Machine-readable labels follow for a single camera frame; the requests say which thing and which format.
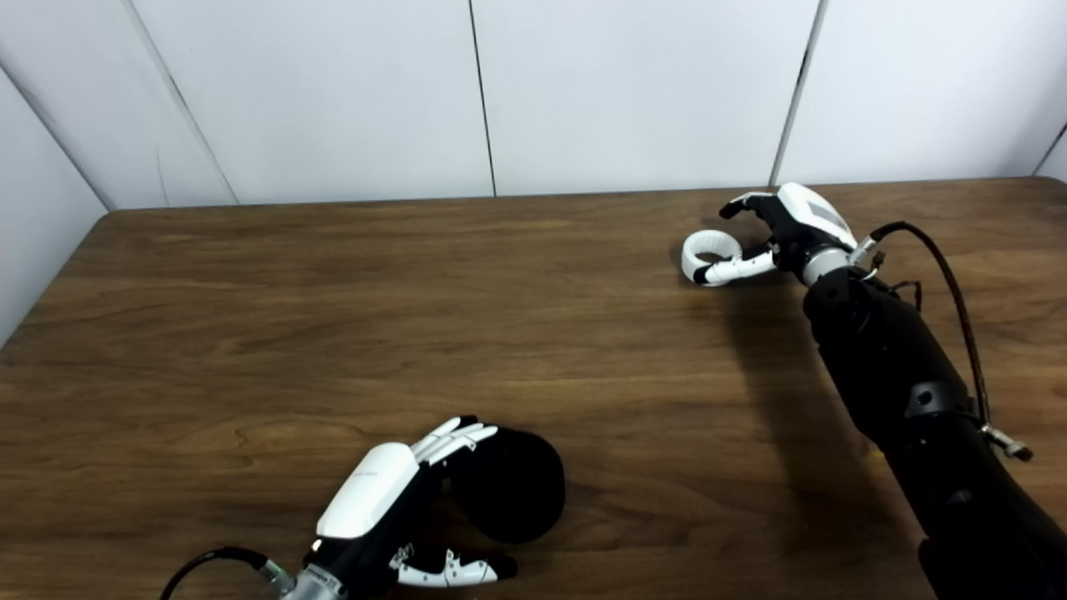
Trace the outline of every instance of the wooden table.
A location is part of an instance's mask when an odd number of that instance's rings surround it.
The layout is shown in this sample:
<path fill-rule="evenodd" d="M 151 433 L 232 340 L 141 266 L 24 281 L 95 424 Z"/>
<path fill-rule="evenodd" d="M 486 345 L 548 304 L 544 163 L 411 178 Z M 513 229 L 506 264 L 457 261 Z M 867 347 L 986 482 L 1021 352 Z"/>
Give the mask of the wooden table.
<path fill-rule="evenodd" d="M 1067 525 L 1067 187 L 1022 178 L 816 188 L 858 235 L 908 219 L 950 255 L 1008 467 Z M 0 598 L 154 598 L 222 543 L 299 566 L 371 446 L 446 417 L 563 458 L 520 578 L 393 598 L 930 598 L 920 531 L 770 274 L 700 289 L 690 232 L 736 190 L 113 212 L 0 353 Z M 936 266 L 887 279 L 966 373 Z M 428 534 L 495 548 L 443 498 Z M 244 567 L 176 598 L 271 598 Z"/>

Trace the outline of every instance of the white ring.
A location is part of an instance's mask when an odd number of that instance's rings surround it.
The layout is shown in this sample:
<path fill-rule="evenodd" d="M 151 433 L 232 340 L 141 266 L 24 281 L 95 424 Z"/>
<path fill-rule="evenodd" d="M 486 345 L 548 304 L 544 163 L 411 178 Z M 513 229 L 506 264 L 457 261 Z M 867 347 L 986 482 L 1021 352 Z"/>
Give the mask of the white ring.
<path fill-rule="evenodd" d="M 696 274 L 704 269 L 700 285 L 714 287 L 735 279 L 750 278 L 775 270 L 775 256 L 769 250 L 751 258 L 742 258 L 740 243 L 726 232 L 705 230 L 685 238 L 682 244 L 682 272 L 697 283 Z M 722 260 L 714 265 L 697 254 L 715 254 Z"/>
<path fill-rule="evenodd" d="M 701 260 L 697 254 L 715 254 L 721 256 L 723 260 L 739 258 L 742 253 L 740 242 L 726 232 L 715 230 L 704 230 L 697 232 L 685 238 L 682 244 L 682 272 L 689 281 L 696 283 L 694 274 L 697 269 L 711 265 L 707 260 Z M 722 285 L 727 281 L 711 281 L 702 285 Z"/>

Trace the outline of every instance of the black cable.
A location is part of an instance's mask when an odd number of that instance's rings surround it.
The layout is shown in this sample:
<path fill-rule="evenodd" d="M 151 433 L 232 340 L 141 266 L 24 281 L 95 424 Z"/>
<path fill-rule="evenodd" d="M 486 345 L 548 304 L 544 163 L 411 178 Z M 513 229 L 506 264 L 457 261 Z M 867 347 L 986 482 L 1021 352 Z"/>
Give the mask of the black cable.
<path fill-rule="evenodd" d="M 257 571 L 267 564 L 267 555 L 253 550 L 237 548 L 234 546 L 217 548 L 201 554 L 178 569 L 178 572 L 174 573 L 171 581 L 166 582 L 166 587 L 164 587 L 163 593 L 159 595 L 159 600 L 169 600 L 171 595 L 174 594 L 174 588 L 178 586 L 178 583 L 181 582 L 182 578 L 189 574 L 189 571 L 200 567 L 204 563 L 218 559 L 240 560 Z"/>
<path fill-rule="evenodd" d="M 911 235 L 922 240 L 926 244 L 926 249 L 934 255 L 934 259 L 937 260 L 938 266 L 941 267 L 941 274 L 944 275 L 944 281 L 949 284 L 949 291 L 952 293 L 952 300 L 956 303 L 956 314 L 959 315 L 959 328 L 964 330 L 964 344 L 967 346 L 967 356 L 971 360 L 971 374 L 974 376 L 974 395 L 978 400 L 978 417 L 983 423 L 989 423 L 989 396 L 986 395 L 986 378 L 982 375 L 982 359 L 978 357 L 978 345 L 974 342 L 971 317 L 967 314 L 964 293 L 959 288 L 956 275 L 953 274 L 952 267 L 949 266 L 949 260 L 941 253 L 941 249 L 934 243 L 934 239 L 926 235 L 926 232 L 911 223 L 897 221 L 882 225 L 871 232 L 871 239 L 879 242 L 889 234 L 901 231 L 910 232 Z"/>
<path fill-rule="evenodd" d="M 909 285 L 915 288 L 915 312 L 921 313 L 923 312 L 923 282 L 918 280 L 902 281 L 901 283 L 894 285 L 893 287 L 890 287 L 889 289 L 891 289 L 892 291 L 896 291 L 897 289 L 903 289 L 905 287 L 908 287 Z"/>

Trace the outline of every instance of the silver connector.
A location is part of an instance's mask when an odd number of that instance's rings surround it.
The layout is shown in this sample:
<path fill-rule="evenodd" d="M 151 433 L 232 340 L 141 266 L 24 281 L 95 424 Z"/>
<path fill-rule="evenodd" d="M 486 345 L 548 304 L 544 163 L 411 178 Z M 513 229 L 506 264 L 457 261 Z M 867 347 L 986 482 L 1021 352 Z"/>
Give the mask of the silver connector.
<path fill-rule="evenodd" d="M 285 596 L 297 587 L 297 580 L 292 579 L 292 575 L 270 558 L 262 567 L 259 567 L 259 574 L 274 586 L 278 596 Z"/>
<path fill-rule="evenodd" d="M 878 246 L 878 242 L 871 239 L 871 236 L 863 238 L 863 241 L 861 241 L 860 244 L 856 247 L 856 250 L 853 250 L 848 255 L 848 264 L 859 265 L 860 260 L 862 260 L 863 257 L 866 256 L 867 252 L 871 252 L 871 249 L 875 246 Z"/>
<path fill-rule="evenodd" d="M 1033 451 L 1026 447 L 1026 444 L 1008 437 L 1007 433 L 993 428 L 988 423 L 982 426 L 981 431 L 987 440 L 992 442 L 994 445 L 1000 446 L 1000 448 L 1004 451 L 1004 456 L 1008 458 L 1018 458 L 1019 460 L 1026 462 L 1034 457 Z"/>

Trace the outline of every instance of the robotic hand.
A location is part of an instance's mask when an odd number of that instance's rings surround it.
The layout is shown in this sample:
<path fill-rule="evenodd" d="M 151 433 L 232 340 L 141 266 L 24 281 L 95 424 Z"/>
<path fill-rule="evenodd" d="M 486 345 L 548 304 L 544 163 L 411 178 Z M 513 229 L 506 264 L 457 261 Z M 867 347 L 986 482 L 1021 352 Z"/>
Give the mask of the robotic hand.
<path fill-rule="evenodd" d="M 508 556 L 410 542 L 446 478 L 472 522 L 497 541 L 535 539 L 563 508 L 563 467 L 552 445 L 532 433 L 457 416 L 411 446 L 371 448 L 319 519 L 296 578 L 262 554 L 222 548 L 182 567 L 160 598 L 170 598 L 182 577 L 216 558 L 248 563 L 282 600 L 355 600 L 384 594 L 394 583 L 455 587 L 515 577 L 517 566 Z"/>
<path fill-rule="evenodd" d="M 779 269 L 808 287 L 805 315 L 819 356 L 857 428 L 886 455 L 927 539 L 919 559 L 940 600 L 1067 598 L 1067 536 L 1015 483 L 991 451 L 1030 460 L 1033 453 L 989 423 L 977 347 L 947 260 L 922 230 L 878 227 L 857 242 L 825 199 L 798 184 L 749 192 L 719 215 L 751 210 L 770 238 L 751 249 L 723 232 L 698 232 L 682 249 L 694 283 L 717 286 Z M 895 286 L 860 262 L 883 237 L 907 231 L 934 254 L 956 303 L 974 397 L 923 322 L 918 282 Z M 723 259 L 708 263 L 700 254 Z M 915 285 L 917 306 L 897 295 Z"/>

